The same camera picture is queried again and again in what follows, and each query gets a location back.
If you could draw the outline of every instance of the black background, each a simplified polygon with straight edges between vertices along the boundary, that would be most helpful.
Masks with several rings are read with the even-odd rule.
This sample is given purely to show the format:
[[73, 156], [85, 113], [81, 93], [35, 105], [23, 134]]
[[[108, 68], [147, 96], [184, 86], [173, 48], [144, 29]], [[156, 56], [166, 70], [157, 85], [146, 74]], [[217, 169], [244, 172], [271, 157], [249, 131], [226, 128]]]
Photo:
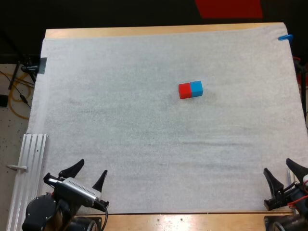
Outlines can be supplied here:
[[[49, 28], [285, 22], [294, 36], [293, 54], [307, 59], [308, 1], [261, 0], [261, 5], [262, 20], [204, 20], [194, 0], [8, 0], [1, 3], [0, 29], [22, 53], [38, 58]], [[0, 38], [0, 63], [17, 60], [16, 53]]]

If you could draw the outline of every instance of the floor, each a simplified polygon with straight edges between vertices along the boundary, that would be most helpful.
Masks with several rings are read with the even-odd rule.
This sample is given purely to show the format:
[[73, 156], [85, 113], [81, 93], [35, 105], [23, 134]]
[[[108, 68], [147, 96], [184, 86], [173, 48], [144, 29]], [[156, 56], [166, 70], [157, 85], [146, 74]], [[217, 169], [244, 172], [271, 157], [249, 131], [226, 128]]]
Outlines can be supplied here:
[[[8, 74], [9, 78], [12, 77], [14, 68], [13, 64], [0, 64], [0, 71]], [[24, 75], [19, 70], [17, 76], [23, 77]], [[26, 76], [24, 80], [31, 82], [29, 76]], [[9, 94], [9, 83], [8, 79], [0, 74], [0, 94]], [[33, 89], [18, 83], [15, 83], [15, 86], [27, 97], [28, 104], [31, 106]], [[17, 100], [20, 99], [18, 91], [13, 90], [13, 97]], [[11, 101], [12, 108], [17, 114], [24, 117], [30, 116], [30, 108], [26, 104], [15, 102], [13, 99]], [[18, 164], [21, 142], [27, 127], [28, 120], [16, 116], [9, 107], [0, 107], [0, 230], [6, 229], [15, 180], [15, 171], [8, 169], [6, 165]]]

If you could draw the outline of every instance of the wooden table edge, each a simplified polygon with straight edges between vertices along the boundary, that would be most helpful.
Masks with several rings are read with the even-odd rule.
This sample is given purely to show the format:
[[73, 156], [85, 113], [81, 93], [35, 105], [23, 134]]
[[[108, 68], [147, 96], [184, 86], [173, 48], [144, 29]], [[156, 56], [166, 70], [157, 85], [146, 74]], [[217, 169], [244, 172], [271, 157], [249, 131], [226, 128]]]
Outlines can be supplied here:
[[260, 26], [270, 26], [279, 24], [282, 23], [241, 23], [241, 24], [212, 24], [212, 25], [189, 25], [189, 26], [141, 26], [141, 27], [47, 29], [45, 38], [77, 39], [77, 38], [99, 38], [107, 36], [174, 34], [174, 33], [187, 33], [187, 32], [240, 30], [240, 29], [250, 29]]
[[[106, 231], [264, 231], [265, 216], [292, 213], [256, 214], [139, 214], [109, 215]], [[85, 215], [99, 217], [104, 215]]]

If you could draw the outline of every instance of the blue clip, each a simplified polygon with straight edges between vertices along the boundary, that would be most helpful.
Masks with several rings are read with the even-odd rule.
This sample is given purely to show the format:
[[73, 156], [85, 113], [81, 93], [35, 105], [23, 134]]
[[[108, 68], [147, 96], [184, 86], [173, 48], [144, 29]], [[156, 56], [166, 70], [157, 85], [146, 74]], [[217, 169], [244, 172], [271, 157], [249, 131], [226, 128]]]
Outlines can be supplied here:
[[279, 41], [286, 40], [286, 39], [289, 40], [289, 42], [292, 42], [293, 35], [289, 34], [289, 35], [280, 36], [278, 38]]

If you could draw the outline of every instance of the red block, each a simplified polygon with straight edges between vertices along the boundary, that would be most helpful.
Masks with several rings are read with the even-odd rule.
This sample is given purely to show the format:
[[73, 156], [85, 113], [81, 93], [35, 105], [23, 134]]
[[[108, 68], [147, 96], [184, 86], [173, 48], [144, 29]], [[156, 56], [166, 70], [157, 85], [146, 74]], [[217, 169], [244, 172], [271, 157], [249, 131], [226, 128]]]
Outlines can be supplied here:
[[260, 0], [195, 0], [202, 18], [263, 18]]
[[187, 99], [192, 97], [192, 89], [190, 83], [179, 84], [180, 99]]

